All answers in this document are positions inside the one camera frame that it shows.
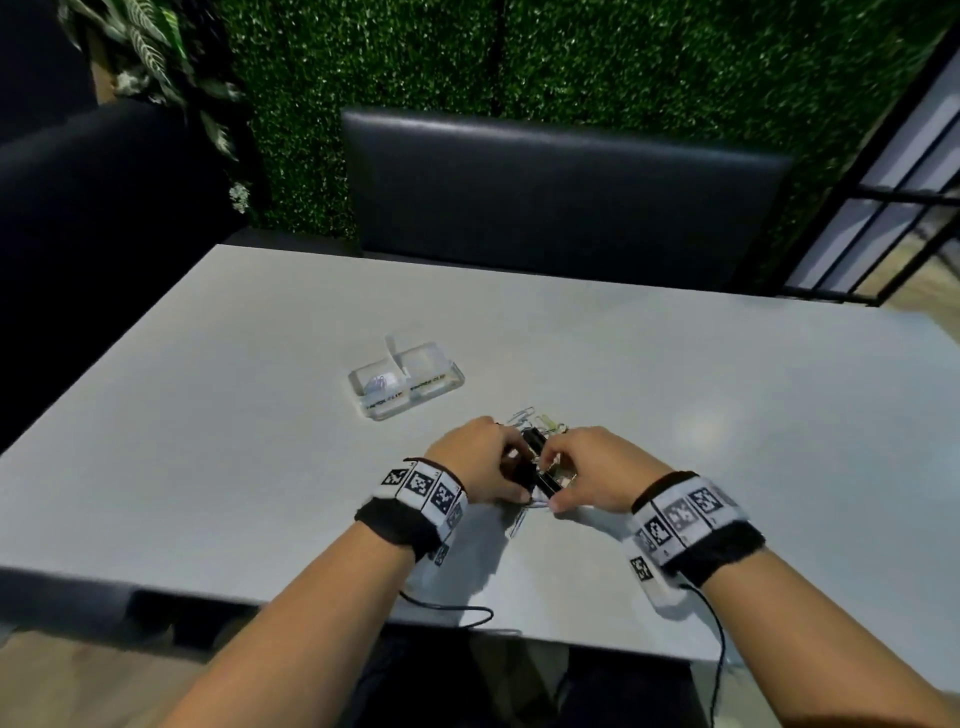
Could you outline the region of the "person's right hand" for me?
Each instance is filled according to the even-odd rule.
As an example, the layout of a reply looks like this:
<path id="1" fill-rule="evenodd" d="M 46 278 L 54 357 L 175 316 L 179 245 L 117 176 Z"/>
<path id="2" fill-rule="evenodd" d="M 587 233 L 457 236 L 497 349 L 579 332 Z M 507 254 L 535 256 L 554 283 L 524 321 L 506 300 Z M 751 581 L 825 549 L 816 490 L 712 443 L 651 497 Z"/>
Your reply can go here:
<path id="1" fill-rule="evenodd" d="M 602 426 L 553 435 L 538 464 L 546 470 L 556 460 L 577 474 L 567 488 L 591 489 L 596 496 L 593 507 L 613 514 L 631 512 L 653 484 L 674 473 L 663 461 Z"/>

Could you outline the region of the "person's left hand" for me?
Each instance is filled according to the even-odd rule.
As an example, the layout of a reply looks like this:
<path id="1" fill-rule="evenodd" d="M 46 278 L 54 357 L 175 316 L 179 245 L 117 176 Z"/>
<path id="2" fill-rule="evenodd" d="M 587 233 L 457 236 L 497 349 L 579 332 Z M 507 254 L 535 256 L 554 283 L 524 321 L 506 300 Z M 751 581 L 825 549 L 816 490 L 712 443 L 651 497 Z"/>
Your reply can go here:
<path id="1" fill-rule="evenodd" d="M 490 416 L 473 418 L 432 443 L 423 458 L 456 477 L 471 504 L 496 500 L 496 483 L 517 483 L 509 475 L 516 464 L 509 455 L 531 460 L 533 452 L 514 427 Z"/>

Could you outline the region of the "person's left forearm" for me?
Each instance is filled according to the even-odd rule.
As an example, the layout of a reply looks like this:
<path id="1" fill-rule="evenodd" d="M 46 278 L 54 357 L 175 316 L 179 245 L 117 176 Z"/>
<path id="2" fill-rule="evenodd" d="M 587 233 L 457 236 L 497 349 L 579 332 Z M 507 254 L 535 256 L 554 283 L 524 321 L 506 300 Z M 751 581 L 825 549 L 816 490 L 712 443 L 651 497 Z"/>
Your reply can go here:
<path id="1" fill-rule="evenodd" d="M 415 564 L 355 522 L 210 661 L 158 728 L 331 728 Z"/>

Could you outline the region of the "person's right forearm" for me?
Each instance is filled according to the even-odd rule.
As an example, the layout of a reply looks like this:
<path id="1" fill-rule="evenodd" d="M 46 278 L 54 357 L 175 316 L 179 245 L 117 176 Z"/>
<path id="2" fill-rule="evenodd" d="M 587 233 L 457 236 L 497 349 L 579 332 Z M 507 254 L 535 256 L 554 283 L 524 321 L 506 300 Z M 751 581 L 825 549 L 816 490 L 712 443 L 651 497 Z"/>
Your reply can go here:
<path id="1" fill-rule="evenodd" d="M 773 551 L 701 588 L 783 728 L 960 728 L 960 712 Z"/>

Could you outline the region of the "pile of coloured paper clips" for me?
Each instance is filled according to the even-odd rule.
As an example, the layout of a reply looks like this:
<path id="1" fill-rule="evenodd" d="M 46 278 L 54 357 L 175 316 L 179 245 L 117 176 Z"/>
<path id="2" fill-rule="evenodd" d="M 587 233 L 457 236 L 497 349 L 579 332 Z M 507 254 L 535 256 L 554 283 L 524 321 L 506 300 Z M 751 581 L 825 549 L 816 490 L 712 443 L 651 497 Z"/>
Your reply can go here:
<path id="1" fill-rule="evenodd" d="M 569 430 L 564 422 L 550 417 L 546 412 L 535 406 L 527 406 L 516 411 L 504 421 L 504 424 L 519 431 L 536 430 L 547 439 L 554 434 L 565 433 Z"/>

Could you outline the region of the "left marker-tag wristband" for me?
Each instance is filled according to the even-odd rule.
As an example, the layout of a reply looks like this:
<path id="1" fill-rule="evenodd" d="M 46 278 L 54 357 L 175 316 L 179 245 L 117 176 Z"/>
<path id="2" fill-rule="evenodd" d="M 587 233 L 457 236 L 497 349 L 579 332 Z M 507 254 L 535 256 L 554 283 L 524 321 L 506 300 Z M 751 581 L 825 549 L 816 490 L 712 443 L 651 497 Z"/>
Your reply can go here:
<path id="1" fill-rule="evenodd" d="M 392 467 L 354 514 L 382 541 L 414 553 L 416 564 L 445 564 L 455 532 L 471 507 L 461 480 L 425 458 Z"/>

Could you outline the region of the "marker-tag wristband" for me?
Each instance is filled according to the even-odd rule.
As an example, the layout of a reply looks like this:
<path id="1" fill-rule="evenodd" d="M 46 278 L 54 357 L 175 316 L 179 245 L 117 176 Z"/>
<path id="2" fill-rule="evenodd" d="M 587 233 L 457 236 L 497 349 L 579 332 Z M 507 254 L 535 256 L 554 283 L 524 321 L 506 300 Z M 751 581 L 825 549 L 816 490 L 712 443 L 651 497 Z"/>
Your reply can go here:
<path id="1" fill-rule="evenodd" d="M 414 553 L 416 564 L 445 564 L 455 532 L 471 507 L 461 480 L 425 458 L 392 467 L 354 514 L 382 541 Z"/>
<path id="2" fill-rule="evenodd" d="M 761 530 L 726 491 L 692 471 L 657 480 L 631 506 L 621 548 L 657 612 L 682 605 L 723 567 L 762 551 Z"/>

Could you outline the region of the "right marker-tag wristband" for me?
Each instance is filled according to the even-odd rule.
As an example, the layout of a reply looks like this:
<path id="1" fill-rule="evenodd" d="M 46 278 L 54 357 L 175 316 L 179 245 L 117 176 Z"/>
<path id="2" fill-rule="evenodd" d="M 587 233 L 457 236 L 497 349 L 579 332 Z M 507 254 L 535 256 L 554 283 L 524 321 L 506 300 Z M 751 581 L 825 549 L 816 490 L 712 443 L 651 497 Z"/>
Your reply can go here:
<path id="1" fill-rule="evenodd" d="M 692 471 L 657 480 L 631 506 L 621 548 L 657 612 L 682 605 L 723 567 L 762 551 L 761 530 L 726 491 Z"/>

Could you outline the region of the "clear plastic compartment box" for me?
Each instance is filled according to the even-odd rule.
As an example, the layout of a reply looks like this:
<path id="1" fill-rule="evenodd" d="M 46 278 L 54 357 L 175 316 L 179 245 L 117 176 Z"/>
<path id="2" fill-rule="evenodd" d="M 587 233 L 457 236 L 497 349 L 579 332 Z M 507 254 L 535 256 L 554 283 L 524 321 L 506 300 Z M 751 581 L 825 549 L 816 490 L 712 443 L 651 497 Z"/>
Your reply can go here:
<path id="1" fill-rule="evenodd" d="M 356 366 L 346 371 L 345 386 L 358 413 L 372 422 L 399 416 L 466 383 L 461 368 L 435 341 L 391 331 L 364 344 L 346 359 Z M 364 395 L 365 383 L 383 371 L 395 372 L 403 383 L 394 390 Z"/>

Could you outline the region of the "person's dark trousers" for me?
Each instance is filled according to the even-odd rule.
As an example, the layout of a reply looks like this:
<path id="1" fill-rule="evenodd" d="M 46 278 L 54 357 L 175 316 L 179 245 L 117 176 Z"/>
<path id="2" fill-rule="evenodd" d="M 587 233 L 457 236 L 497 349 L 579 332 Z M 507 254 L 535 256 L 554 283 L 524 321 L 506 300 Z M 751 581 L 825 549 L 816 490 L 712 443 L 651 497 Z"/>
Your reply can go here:
<path id="1" fill-rule="evenodd" d="M 710 728 L 690 664 L 388 625 L 336 728 Z"/>

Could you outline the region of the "black padded chair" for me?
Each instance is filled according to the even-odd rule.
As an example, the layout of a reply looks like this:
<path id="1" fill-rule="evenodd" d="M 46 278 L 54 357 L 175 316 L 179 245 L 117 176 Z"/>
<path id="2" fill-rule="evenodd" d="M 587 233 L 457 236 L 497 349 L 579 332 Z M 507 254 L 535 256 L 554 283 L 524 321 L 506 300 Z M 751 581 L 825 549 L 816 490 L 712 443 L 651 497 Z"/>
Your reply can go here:
<path id="1" fill-rule="evenodd" d="M 761 236 L 784 154 L 595 127 L 346 107 L 364 254 L 723 291 Z"/>

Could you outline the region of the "green artificial hedge panel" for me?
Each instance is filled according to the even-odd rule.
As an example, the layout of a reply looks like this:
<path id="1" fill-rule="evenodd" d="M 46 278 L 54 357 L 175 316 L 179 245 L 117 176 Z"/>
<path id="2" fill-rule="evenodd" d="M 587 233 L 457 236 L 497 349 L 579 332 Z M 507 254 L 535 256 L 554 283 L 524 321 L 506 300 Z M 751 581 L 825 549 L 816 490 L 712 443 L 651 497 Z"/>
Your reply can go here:
<path id="1" fill-rule="evenodd" d="M 216 0 L 270 202 L 354 239 L 340 111 L 589 125 L 792 156 L 750 250 L 771 276 L 960 20 L 960 0 Z"/>

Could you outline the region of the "black padded bench seat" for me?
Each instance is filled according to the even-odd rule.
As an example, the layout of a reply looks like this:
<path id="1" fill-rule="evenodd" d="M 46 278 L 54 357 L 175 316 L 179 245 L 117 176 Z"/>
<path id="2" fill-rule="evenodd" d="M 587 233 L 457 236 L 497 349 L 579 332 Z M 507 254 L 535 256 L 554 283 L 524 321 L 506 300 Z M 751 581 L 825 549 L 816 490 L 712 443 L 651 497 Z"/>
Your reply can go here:
<path id="1" fill-rule="evenodd" d="M 245 226 L 184 116 L 118 101 L 0 146 L 0 454 Z"/>

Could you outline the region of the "green leafy plant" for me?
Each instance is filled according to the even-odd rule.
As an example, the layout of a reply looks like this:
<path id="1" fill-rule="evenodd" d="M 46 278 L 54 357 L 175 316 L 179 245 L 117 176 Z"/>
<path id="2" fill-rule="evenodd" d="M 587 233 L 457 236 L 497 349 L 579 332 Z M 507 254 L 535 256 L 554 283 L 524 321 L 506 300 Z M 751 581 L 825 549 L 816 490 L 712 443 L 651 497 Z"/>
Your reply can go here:
<path id="1" fill-rule="evenodd" d="M 55 0 L 70 42 L 106 76 L 112 98 L 179 110 L 221 157 L 234 211 L 269 201 L 218 0 Z"/>

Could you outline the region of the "black metal window frame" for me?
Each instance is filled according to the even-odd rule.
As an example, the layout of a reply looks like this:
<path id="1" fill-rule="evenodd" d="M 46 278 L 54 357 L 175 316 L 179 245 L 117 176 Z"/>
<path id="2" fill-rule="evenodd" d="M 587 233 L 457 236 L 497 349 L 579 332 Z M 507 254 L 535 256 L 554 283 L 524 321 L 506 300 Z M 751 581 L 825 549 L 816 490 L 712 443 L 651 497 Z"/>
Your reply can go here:
<path id="1" fill-rule="evenodd" d="M 960 258 L 960 19 L 827 193 L 769 290 L 879 308 L 948 246 Z"/>

